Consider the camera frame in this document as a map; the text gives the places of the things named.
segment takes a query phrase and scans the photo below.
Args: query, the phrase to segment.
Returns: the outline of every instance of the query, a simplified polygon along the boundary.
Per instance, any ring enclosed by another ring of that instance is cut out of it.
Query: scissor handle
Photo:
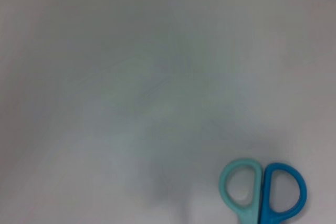
[[[253,200],[245,207],[237,204],[226,190],[226,184],[230,174],[241,167],[251,167],[255,171]],[[244,158],[229,163],[219,177],[219,193],[228,207],[238,215],[241,224],[258,224],[262,171],[263,169],[257,161]]]
[[[292,175],[298,182],[300,189],[300,196],[298,202],[292,208],[284,212],[275,212],[269,205],[272,173],[275,170],[283,170]],[[270,223],[279,224],[282,221],[297,215],[302,210],[307,201],[307,187],[301,174],[296,169],[294,169],[289,165],[285,165],[282,163],[273,163],[266,167],[264,176],[265,178],[262,192],[263,204],[261,206],[260,224],[270,224]]]

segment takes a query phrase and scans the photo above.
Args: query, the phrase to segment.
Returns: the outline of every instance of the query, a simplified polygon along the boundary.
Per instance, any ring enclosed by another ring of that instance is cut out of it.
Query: plastic handle
[[[298,182],[300,189],[300,197],[298,202],[290,209],[284,212],[275,212],[271,209],[269,205],[269,196],[271,188],[272,173],[275,170],[284,170],[292,175]],[[293,167],[281,163],[273,163],[266,167],[265,178],[263,186],[263,196],[262,196],[262,206],[261,206],[261,216],[260,224],[279,224],[284,220],[287,220],[295,215],[297,215],[304,207],[307,201],[307,187],[306,183],[301,176],[301,174]]]
[[[246,207],[234,202],[226,190],[226,184],[230,174],[241,167],[252,167],[255,171],[253,200]],[[241,224],[258,224],[262,171],[263,169],[257,161],[244,158],[229,163],[219,178],[219,193],[228,207],[238,215]]]

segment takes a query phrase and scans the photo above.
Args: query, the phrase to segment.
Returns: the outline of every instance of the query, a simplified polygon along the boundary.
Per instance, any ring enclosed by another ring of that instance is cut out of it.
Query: scissors
[[[229,176],[235,170],[243,167],[251,167],[255,171],[254,190],[252,202],[247,206],[237,204],[228,194],[226,184]],[[284,212],[275,212],[269,204],[272,173],[276,170],[282,170],[292,175],[299,185],[300,196],[297,203]],[[264,173],[264,182],[262,183],[261,164],[253,159],[243,158],[229,163],[219,178],[219,192],[223,201],[239,217],[241,224],[280,224],[297,215],[304,207],[307,201],[307,187],[301,174],[293,167],[282,164],[269,164]]]

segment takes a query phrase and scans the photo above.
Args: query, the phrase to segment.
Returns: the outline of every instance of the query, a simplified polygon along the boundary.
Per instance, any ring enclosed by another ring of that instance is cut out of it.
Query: dark blue scissor handle
[[[298,202],[292,208],[284,212],[275,212],[269,205],[272,173],[276,170],[283,170],[292,175],[298,182],[300,189]],[[262,205],[259,224],[279,224],[282,221],[297,215],[307,201],[307,187],[303,177],[296,169],[282,163],[272,163],[266,167],[262,190]]]

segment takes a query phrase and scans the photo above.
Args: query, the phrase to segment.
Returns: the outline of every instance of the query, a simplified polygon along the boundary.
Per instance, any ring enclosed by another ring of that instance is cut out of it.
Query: white surface
[[[333,223],[335,17],[336,0],[0,0],[0,223],[237,223],[217,181],[242,156],[300,170],[293,223]],[[297,191],[277,181],[282,209]]]

